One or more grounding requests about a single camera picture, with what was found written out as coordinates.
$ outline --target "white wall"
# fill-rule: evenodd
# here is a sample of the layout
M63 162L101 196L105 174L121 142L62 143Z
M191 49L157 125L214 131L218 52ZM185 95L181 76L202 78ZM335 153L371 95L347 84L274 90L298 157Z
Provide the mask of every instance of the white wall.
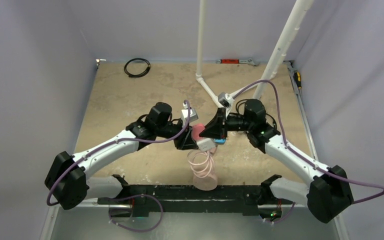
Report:
M44 180L72 151L93 56L64 0L0 0L0 240L39 238Z
M197 57L199 0L68 0L88 45L102 59L193 61ZM296 58L326 0L316 0L292 43ZM268 61L295 0L209 0L204 59Z
M296 66L320 160L384 185L384 1L330 2ZM378 191L352 190L355 199ZM352 240L384 239L384 196L344 216Z

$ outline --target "robotic arm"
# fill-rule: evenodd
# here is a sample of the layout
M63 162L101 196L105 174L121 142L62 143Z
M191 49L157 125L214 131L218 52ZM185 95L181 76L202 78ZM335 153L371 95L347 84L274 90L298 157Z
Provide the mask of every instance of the robotic arm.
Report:
M261 183L259 205L275 199L287 199L297 204L307 205L318 220L327 223L353 203L353 196L347 182L339 181L316 170L316 167L297 157L285 146L285 139L280 132L267 123L266 110L261 101L247 100L243 114L229 113L233 103L232 98L222 97L219 101L225 107L218 108L214 118L199 134L200 137L206 140L225 139L229 131L245 131L253 147L281 161L304 182L289 181L280 175L270 177ZM211 148L208 145L209 141L201 144L192 138L192 127L189 126L189 122L198 119L193 108L185 106L181 119L176 124L171 121L171 115L171 106L159 102L151 108L149 114L143 116L144 120L141 117L132 122L125 130L108 141L73 155L65 151L58 154L45 179L46 187L50 189L57 203L68 210L84 199L119 196L127 185L123 178L116 175L106 178L92 177L92 175L124 155L139 151L155 141L156 137L173 139L174 146L178 150L206 151ZM345 171L339 166L330 168L316 162L290 143L288 147L317 163L318 168L343 178L347 177Z

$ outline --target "metal frame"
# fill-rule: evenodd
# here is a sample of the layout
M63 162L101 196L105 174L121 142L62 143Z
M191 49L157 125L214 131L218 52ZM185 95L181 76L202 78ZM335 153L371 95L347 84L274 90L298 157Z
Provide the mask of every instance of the metal frame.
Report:
M293 91L294 91L296 99L298 101L302 121L303 121L304 127L305 127L307 142L308 142L308 145L310 147L311 154L312 154L313 158L318 161L319 158L317 156L317 152L316 152L316 149L314 146L313 137L312 137L312 134L310 131L309 123L307 121L307 117L306 117L306 113L305 113L305 109L304 109L304 105L303 105L303 101L302 101L302 96L301 96L301 93L298 90L297 85L296 85L294 78L293 78L294 71L296 71L296 69L292 67L291 62L289 62L289 61L285 62L285 64L287 65L287 68L289 70L289 76L290 76L291 84L293 87ZM115 204L111 204L111 205L98 204L97 199L93 199L93 198L84 200L82 203L80 203L78 205L78 207L83 207L83 208L85 208L85 207L86 208L109 208L109 207L111 207L111 208L120 208L120 209L130 208L130 206L126 205L126 204L117 204L117 205L115 205ZM276 205L267 204L267 205L258 206L259 209L273 208L273 207L276 207ZM297 204L297 205L295 205L295 207L296 208L305 208L306 206ZM46 219L45 219L44 227L42 229L42 233L40 236L40 240L50 240L51 239L51 236L52 236L52 233L54 230L54 226L55 226L55 222L56 222L56 219L58 216L58 212L60 210L62 210L62 208L60 206L54 206L54 207L49 208ZM334 223L336 226L336 230L337 230L337 234L338 234L339 239L340 240L350 240L349 234L347 231L347 227L346 227L346 224L344 222L344 218L343 218L342 214L339 214L338 216L336 216L334 218Z

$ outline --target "white pole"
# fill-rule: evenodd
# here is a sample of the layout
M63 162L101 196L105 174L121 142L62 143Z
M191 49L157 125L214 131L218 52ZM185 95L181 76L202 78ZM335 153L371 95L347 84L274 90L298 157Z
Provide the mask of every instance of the white pole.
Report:
M199 25L198 25L198 54L196 56L196 77L203 76L203 37L204 37L204 24L206 15L207 0L200 0L199 2Z
M311 8L313 3L314 0L296 0L295 5L293 6L292 11L290 12L290 15L283 28L283 31L280 34L279 40L274 47L273 53L268 60L267 66L262 73L261 79L272 79L276 76L279 66L285 60L289 46L300 30L300 25L306 16L307 10ZM264 87L265 84L263 83L257 84L257 89L255 90L252 98L260 99L261 95L263 94Z

